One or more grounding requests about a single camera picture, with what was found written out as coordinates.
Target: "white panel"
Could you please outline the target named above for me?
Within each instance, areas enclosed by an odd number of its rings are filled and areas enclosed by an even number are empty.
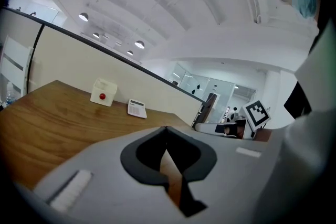
[[[166,83],[102,53],[76,39],[44,27],[30,70],[30,90],[54,80],[91,92],[98,77],[118,85],[114,100],[136,99],[147,109],[175,113],[192,124],[201,101]]]
[[[9,36],[27,48],[33,47],[40,28],[41,24],[34,20],[6,9],[0,11],[0,42],[2,44],[6,43],[7,36]],[[7,79],[4,77],[0,78],[1,100],[6,99],[7,83]]]
[[[24,88],[24,73],[6,58],[2,59],[1,73],[22,91]]]
[[[30,52],[28,48],[16,42],[10,37],[7,37],[4,47],[5,55],[9,56],[14,62],[18,63],[22,67],[25,67],[27,65],[27,58]]]

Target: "white box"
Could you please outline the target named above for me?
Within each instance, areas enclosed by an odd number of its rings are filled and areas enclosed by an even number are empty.
[[[118,86],[105,79],[98,78],[93,85],[90,101],[97,104],[112,106]]]

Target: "recessed light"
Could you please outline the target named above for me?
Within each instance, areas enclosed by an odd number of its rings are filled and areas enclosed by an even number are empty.
[[[140,49],[144,49],[145,48],[145,44],[141,40],[136,41],[134,44],[136,46],[138,46]]]
[[[79,18],[81,18],[84,22],[87,22],[89,20],[89,15],[85,12],[78,15]]]

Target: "glass partition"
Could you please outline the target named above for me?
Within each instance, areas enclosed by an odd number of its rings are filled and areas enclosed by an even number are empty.
[[[217,95],[217,97],[205,123],[221,122],[222,117],[225,114],[229,99],[232,96],[233,89],[234,83],[218,79],[209,79],[202,99],[206,101],[209,94],[211,93]]]
[[[181,87],[180,84],[182,82],[182,79],[184,78],[185,73],[185,69],[180,65],[176,64],[168,80],[174,85]]]
[[[239,113],[243,105],[254,100],[255,94],[256,90],[236,84],[228,106],[231,110],[237,108]]]
[[[209,78],[196,76],[186,72],[180,87],[197,98],[206,101],[206,98],[204,99],[204,89],[207,87],[208,82]]]

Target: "wooden countertop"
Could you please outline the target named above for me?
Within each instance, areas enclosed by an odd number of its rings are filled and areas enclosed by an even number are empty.
[[[0,112],[0,151],[12,179],[33,189],[95,142],[158,126],[187,126],[175,114],[150,109],[147,119],[130,116],[127,106],[92,103],[90,93],[60,81],[20,98]]]

